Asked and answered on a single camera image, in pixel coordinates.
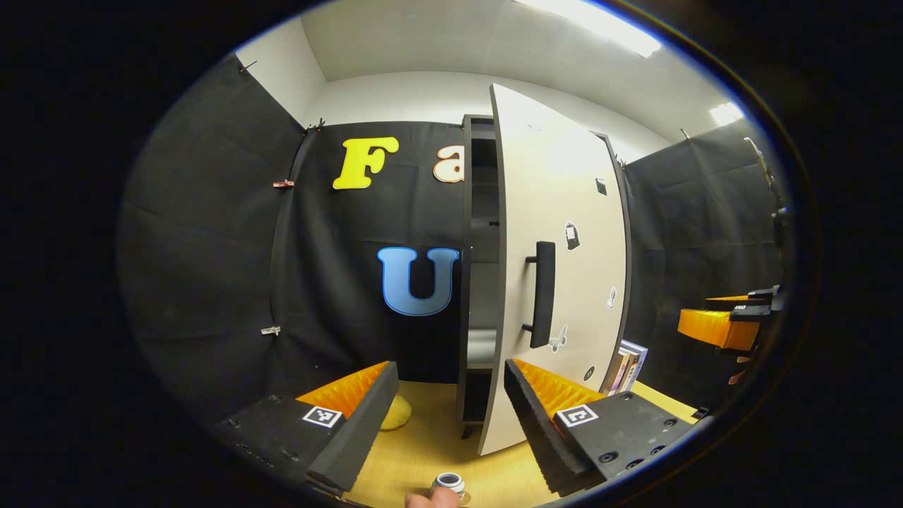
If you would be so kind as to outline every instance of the white cabinet door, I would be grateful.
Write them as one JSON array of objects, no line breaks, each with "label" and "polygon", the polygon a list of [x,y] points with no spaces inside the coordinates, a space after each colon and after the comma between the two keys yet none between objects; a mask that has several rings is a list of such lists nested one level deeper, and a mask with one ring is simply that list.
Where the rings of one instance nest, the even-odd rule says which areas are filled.
[{"label": "white cabinet door", "polygon": [[[525,439],[505,393],[505,360],[519,358],[600,388],[618,342],[627,276],[624,215],[605,141],[511,89],[493,84],[490,94],[499,171],[499,294],[504,298],[481,455]],[[566,340],[556,350],[554,339],[531,348],[532,334],[522,328],[534,321],[539,267],[526,259],[536,256],[538,241],[554,243],[551,337],[557,339],[567,327]],[[548,338],[537,336],[543,342]]]}]

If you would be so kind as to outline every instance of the orange object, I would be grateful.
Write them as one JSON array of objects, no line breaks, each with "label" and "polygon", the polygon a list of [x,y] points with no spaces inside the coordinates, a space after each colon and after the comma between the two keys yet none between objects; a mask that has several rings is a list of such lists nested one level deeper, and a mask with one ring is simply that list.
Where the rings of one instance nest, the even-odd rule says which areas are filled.
[{"label": "orange object", "polygon": [[552,419],[554,414],[562,409],[573,408],[605,398],[604,395],[595,390],[590,390],[546,369],[540,369],[517,358],[514,359],[514,363],[524,373],[524,377],[530,383],[530,387],[533,388],[533,392],[536,394],[539,402],[542,403],[545,414],[548,415],[549,419]]},{"label": "orange object", "polygon": [[677,331],[724,349],[748,351],[759,332],[759,323],[731,321],[730,316],[727,311],[681,309]]},{"label": "orange object", "polygon": [[364,395],[367,395],[373,381],[388,364],[389,362],[377,363],[363,371],[357,371],[329,384],[324,384],[316,390],[308,391],[295,400],[333,411],[341,411],[345,418],[349,419],[351,413],[364,399]]},{"label": "orange object", "polygon": [[749,300],[749,296],[719,296],[717,298],[706,298],[706,300]]}]

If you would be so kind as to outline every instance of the black sticker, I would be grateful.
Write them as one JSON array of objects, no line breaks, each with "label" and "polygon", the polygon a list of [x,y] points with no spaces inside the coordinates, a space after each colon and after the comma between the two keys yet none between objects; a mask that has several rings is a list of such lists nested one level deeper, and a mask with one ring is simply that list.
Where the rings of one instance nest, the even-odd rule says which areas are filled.
[{"label": "black sticker", "polygon": [[577,234],[577,226],[573,222],[567,221],[564,225],[564,237],[567,240],[567,249],[574,250],[580,247],[580,235]]}]

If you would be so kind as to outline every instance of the black door handle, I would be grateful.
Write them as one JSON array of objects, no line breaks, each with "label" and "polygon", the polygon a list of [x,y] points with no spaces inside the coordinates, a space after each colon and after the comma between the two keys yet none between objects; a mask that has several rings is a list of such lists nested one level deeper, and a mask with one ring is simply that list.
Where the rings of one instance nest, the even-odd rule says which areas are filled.
[{"label": "black door handle", "polygon": [[530,333],[530,347],[535,349],[549,344],[552,335],[552,307],[555,303],[555,244],[538,241],[536,255],[528,256],[527,263],[536,263],[536,292],[533,299],[533,323],[521,328]]}]

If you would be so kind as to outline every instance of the finger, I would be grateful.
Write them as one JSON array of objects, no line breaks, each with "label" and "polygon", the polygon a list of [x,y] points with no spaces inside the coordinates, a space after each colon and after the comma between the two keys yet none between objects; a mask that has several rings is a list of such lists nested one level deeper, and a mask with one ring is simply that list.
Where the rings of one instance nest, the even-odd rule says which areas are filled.
[{"label": "finger", "polygon": [[458,493],[447,487],[436,487],[430,495],[436,508],[458,508]]},{"label": "finger", "polygon": [[408,494],[405,496],[405,508],[435,508],[432,501],[420,494]]}]

